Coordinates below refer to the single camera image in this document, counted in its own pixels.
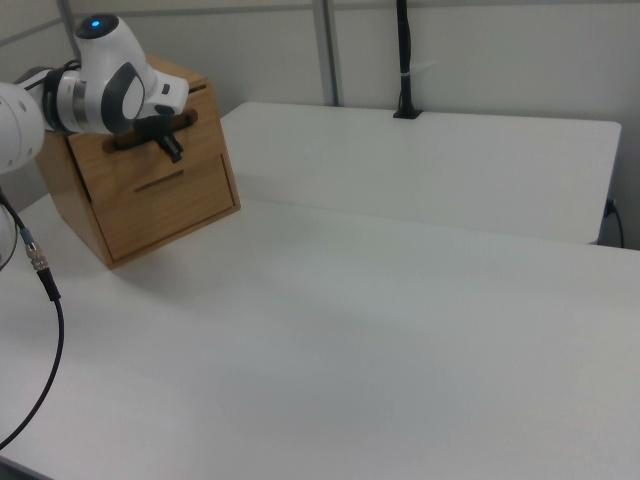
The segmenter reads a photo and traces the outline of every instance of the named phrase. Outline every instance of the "black cable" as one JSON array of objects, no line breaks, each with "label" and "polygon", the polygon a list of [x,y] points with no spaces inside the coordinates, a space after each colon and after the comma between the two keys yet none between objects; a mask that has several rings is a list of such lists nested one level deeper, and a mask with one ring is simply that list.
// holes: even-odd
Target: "black cable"
[{"label": "black cable", "polygon": [[4,263],[0,264],[0,271],[2,271],[2,269],[6,267],[6,265],[11,261],[11,259],[13,258],[13,254],[16,253],[17,247],[18,247],[18,225],[16,224],[15,236],[13,237],[13,248],[11,249],[11,253],[9,254],[9,258],[7,258],[7,260]]},{"label": "black cable", "polygon": [[[67,70],[77,70],[78,68],[80,68],[80,61],[76,60],[76,59],[69,60],[61,68],[63,68],[65,71],[67,71]],[[25,90],[31,90],[32,88],[37,87],[38,85],[42,85],[44,83],[45,78],[46,78],[46,75],[45,75],[45,77],[41,78],[37,82],[33,82],[31,85],[27,85],[26,87],[24,87],[24,89]]]},{"label": "black cable", "polygon": [[614,206],[611,210],[612,213],[616,215],[618,219],[618,229],[620,230],[620,248],[624,248],[624,231],[622,230],[622,220],[620,219],[620,213],[618,209]]},{"label": "black cable", "polygon": [[60,358],[62,357],[62,347],[64,345],[64,315],[62,313],[62,305],[60,305],[60,300],[54,300],[53,302],[56,306],[56,312],[58,313],[58,348],[56,349],[56,356],[53,360],[53,367],[51,368],[51,373],[49,374],[49,379],[47,380],[46,385],[44,386],[44,390],[40,394],[38,401],[33,406],[27,417],[22,421],[22,423],[16,428],[11,435],[9,435],[6,440],[0,443],[0,450],[9,445],[14,438],[16,438],[22,430],[29,424],[31,419],[40,409],[44,399],[47,397],[49,390],[51,389],[51,385],[53,385],[53,380],[56,377],[56,373],[58,372],[58,367],[60,366]]},{"label": "black cable", "polygon": [[26,228],[24,226],[24,223],[20,219],[18,212],[14,210],[14,208],[9,203],[9,200],[7,200],[7,197],[4,196],[4,193],[2,192],[2,188],[0,188],[0,205],[2,205],[4,208],[7,209],[7,212],[9,212],[9,215],[11,215],[11,217],[13,218],[13,221],[16,222],[16,225],[18,225],[18,228],[20,230],[24,230]]},{"label": "black cable", "polygon": [[2,443],[0,443],[0,451],[9,445],[19,434],[22,432],[25,427],[29,424],[31,419],[38,412],[42,403],[44,402],[49,390],[51,389],[51,385],[53,385],[53,381],[56,378],[56,373],[58,372],[58,367],[60,366],[60,359],[62,358],[62,347],[64,345],[64,315],[62,313],[62,305],[60,305],[60,293],[58,292],[58,288],[53,280],[53,275],[51,274],[51,270],[47,264],[47,259],[42,254],[40,247],[35,243],[33,238],[31,237],[31,233],[24,226],[20,215],[14,210],[11,206],[7,198],[2,193],[2,189],[0,188],[0,205],[4,206],[9,214],[13,217],[16,225],[20,228],[20,235],[22,236],[26,248],[27,248],[27,256],[31,260],[31,264],[33,268],[36,270],[38,274],[38,278],[42,282],[47,295],[49,296],[49,300],[51,300],[56,306],[56,313],[58,315],[58,347],[56,348],[56,355],[53,360],[53,366],[51,367],[51,373],[49,373],[49,378],[47,379],[47,383],[42,390],[42,393],[38,397],[35,405],[26,416],[26,418],[22,421],[18,428],[16,428],[11,435],[9,435]]}]

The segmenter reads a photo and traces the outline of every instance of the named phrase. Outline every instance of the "white table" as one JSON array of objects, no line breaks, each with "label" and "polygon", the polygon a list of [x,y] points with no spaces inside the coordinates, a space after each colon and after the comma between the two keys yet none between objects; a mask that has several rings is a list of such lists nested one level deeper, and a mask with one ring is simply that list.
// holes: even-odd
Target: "white table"
[{"label": "white table", "polygon": [[[67,343],[2,454],[42,474],[640,475],[637,252],[245,200],[110,272],[48,197],[24,220]],[[7,432],[56,342],[24,255],[0,275],[0,306]]]},{"label": "white table", "polygon": [[620,136],[613,122],[261,103],[223,127],[244,198],[585,244]]}]

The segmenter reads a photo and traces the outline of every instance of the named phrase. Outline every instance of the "white wall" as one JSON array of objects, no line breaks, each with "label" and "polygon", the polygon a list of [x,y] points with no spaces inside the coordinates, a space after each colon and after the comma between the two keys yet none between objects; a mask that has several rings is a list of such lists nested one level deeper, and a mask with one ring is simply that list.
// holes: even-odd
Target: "white wall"
[{"label": "white wall", "polygon": [[[335,1],[344,105],[395,108],[394,2],[356,3]],[[437,62],[412,75],[416,106],[621,123],[612,194],[640,248],[640,4],[422,7],[409,21],[413,62]],[[604,237],[617,245],[614,227]]]},{"label": "white wall", "polygon": [[[54,0],[2,0],[0,9],[0,82],[13,82],[33,66],[59,66],[73,58]],[[1,175],[0,185],[18,210],[47,193],[35,162]]]},{"label": "white wall", "polygon": [[70,6],[76,18],[119,14],[146,51],[209,77],[223,115],[249,100],[325,103],[311,0],[75,0]]}]

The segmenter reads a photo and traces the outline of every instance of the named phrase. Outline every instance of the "wooden drawer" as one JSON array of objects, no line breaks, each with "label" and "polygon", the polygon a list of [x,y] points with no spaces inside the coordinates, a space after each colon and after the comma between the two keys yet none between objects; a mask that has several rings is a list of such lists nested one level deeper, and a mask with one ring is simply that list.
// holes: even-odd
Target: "wooden drawer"
[{"label": "wooden drawer", "polygon": [[117,149],[110,135],[48,134],[38,165],[58,211],[110,268],[240,209],[215,94],[200,74],[157,57],[156,69],[189,81],[172,163],[155,141]]},{"label": "wooden drawer", "polygon": [[155,142],[113,151],[110,137],[69,137],[114,260],[233,206],[210,86],[189,95],[185,112],[197,120],[175,133],[176,164]]}]

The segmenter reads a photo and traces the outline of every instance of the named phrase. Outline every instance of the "cable connector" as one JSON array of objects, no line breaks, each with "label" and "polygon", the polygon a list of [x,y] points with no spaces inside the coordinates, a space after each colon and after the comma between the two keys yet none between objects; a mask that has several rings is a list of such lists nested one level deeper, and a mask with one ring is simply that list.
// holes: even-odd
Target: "cable connector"
[{"label": "cable connector", "polygon": [[56,286],[56,282],[53,281],[53,275],[51,274],[51,270],[49,269],[49,263],[47,262],[47,257],[42,253],[42,249],[36,242],[31,242],[25,244],[25,248],[27,250],[27,257],[31,260],[31,265],[33,269],[38,274],[38,278],[42,282],[44,289],[49,295],[49,300],[55,302],[60,299],[60,292],[58,292],[58,287]]},{"label": "cable connector", "polygon": [[26,243],[25,250],[27,251],[27,257],[31,260],[31,265],[36,272],[49,268],[47,257],[44,256],[40,245],[36,242]]}]

